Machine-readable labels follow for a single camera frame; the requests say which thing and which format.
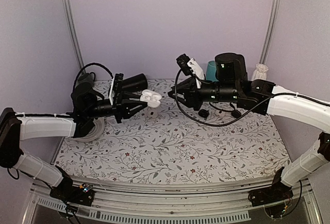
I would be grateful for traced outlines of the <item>white earbuds charging case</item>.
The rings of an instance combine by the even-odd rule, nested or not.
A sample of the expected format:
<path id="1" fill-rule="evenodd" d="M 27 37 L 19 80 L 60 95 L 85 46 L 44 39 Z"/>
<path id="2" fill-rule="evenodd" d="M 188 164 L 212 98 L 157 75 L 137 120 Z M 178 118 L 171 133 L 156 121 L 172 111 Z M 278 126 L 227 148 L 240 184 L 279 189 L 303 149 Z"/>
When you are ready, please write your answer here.
<path id="1" fill-rule="evenodd" d="M 158 108 L 161 104 L 161 99 L 162 96 L 159 93 L 148 89 L 143 90 L 140 96 L 140 101 L 146 102 L 147 106 L 151 108 Z"/>

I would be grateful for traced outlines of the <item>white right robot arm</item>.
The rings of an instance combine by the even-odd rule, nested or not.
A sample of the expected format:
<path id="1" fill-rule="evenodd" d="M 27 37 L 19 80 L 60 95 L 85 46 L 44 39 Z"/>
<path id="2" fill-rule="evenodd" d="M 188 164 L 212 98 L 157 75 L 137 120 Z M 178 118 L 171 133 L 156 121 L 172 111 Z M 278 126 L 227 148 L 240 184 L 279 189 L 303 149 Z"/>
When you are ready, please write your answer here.
<path id="1" fill-rule="evenodd" d="M 195 59 L 185 54 L 176 59 L 179 72 L 187 76 L 168 92 L 177 106 L 198 111 L 204 102 L 230 102 L 246 113 L 281 116 L 321 130 L 308 151 L 276 172 L 266 194 L 270 201 L 278 201 L 299 180 L 329 162 L 329 102 L 289 91 L 266 80 L 248 80 L 245 58 L 241 54 L 222 53 L 215 56 L 214 61 L 216 81 L 209 81 Z"/>

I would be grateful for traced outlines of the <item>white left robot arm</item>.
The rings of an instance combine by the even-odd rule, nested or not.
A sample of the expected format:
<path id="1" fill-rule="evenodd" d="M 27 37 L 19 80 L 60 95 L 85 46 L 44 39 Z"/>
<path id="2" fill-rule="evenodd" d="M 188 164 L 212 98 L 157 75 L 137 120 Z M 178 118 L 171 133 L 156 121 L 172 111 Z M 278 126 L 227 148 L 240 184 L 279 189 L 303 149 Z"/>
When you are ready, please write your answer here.
<path id="1" fill-rule="evenodd" d="M 52 191 L 65 200 L 73 200 L 77 190 L 70 176 L 60 167 L 24 152 L 20 142 L 43 137 L 87 137 L 95 128 L 96 119 L 114 116 L 120 123 L 146 108 L 147 103 L 136 94 L 145 89 L 144 74 L 124 79 L 119 73 L 112 79 L 105 97 L 94 89 L 93 78 L 86 73 L 74 84 L 71 113 L 24 114 L 5 108 L 1 114 L 1 167 L 24 172 L 50 185 Z"/>

